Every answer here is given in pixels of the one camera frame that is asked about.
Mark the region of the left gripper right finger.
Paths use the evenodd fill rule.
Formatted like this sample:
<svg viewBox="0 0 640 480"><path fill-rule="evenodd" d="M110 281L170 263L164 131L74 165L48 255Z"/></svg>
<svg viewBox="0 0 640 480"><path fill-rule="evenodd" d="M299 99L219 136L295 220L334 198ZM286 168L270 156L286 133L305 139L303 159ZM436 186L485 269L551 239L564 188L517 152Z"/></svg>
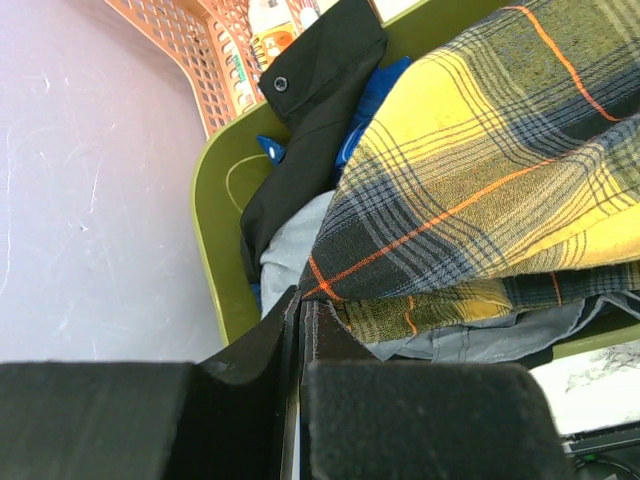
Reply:
<svg viewBox="0 0 640 480"><path fill-rule="evenodd" d="M519 364L380 361L300 312L304 479L570 479L545 396Z"/></svg>

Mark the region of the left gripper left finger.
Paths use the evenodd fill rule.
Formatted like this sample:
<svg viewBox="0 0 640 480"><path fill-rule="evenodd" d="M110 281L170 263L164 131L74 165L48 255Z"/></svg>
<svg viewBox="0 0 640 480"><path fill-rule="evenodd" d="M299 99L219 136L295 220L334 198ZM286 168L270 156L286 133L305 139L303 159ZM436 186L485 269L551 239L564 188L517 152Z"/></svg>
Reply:
<svg viewBox="0 0 640 480"><path fill-rule="evenodd" d="M199 362L1 367L5 479L288 479L299 295Z"/></svg>

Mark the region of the yellow plaid shirt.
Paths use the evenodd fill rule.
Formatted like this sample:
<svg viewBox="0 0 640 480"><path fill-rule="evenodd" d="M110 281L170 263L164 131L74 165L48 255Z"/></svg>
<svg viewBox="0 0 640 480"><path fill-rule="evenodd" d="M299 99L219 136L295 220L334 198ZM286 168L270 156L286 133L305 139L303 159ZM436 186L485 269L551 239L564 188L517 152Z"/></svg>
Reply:
<svg viewBox="0 0 640 480"><path fill-rule="evenodd" d="M302 273L363 343L639 287L639 5L526 1L416 60Z"/></svg>

